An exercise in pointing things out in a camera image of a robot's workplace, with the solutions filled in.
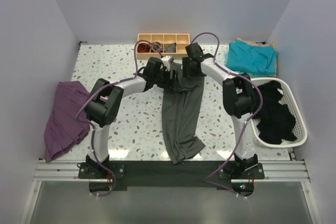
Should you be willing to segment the dark grey t shirt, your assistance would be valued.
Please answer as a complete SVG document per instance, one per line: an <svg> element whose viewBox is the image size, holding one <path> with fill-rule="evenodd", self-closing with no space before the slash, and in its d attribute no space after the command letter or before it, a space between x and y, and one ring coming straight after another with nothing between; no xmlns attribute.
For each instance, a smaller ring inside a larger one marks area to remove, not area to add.
<svg viewBox="0 0 336 224"><path fill-rule="evenodd" d="M183 77L182 65L173 63L179 88L165 89L162 103L162 131L169 158L173 164L193 158L205 144L196 136L201 108L204 78Z"/></svg>

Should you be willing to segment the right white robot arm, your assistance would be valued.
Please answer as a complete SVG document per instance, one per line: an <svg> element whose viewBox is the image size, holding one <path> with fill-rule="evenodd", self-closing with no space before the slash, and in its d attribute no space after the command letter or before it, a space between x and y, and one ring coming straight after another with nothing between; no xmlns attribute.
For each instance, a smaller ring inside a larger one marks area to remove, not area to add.
<svg viewBox="0 0 336 224"><path fill-rule="evenodd" d="M258 164L251 127L255 106L261 103L256 97L255 86L248 74L237 74L219 65L215 57L205 54L199 44L190 44L185 49L183 76L208 76L222 87L223 106L232 118L236 138L234 173L239 178L246 178Z"/></svg>

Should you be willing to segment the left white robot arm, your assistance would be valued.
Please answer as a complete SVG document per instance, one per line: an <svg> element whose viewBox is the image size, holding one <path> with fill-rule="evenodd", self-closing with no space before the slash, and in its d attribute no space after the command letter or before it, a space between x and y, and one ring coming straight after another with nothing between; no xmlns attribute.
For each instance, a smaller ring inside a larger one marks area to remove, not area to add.
<svg viewBox="0 0 336 224"><path fill-rule="evenodd" d="M93 129L91 153L87 157L94 161L90 171L97 178L105 177L109 171L109 128L118 115L121 100L135 93L146 92L153 86L169 88L176 75L172 69L173 61L173 56L161 59L151 57L133 77L116 82L100 78L95 82L84 111Z"/></svg>

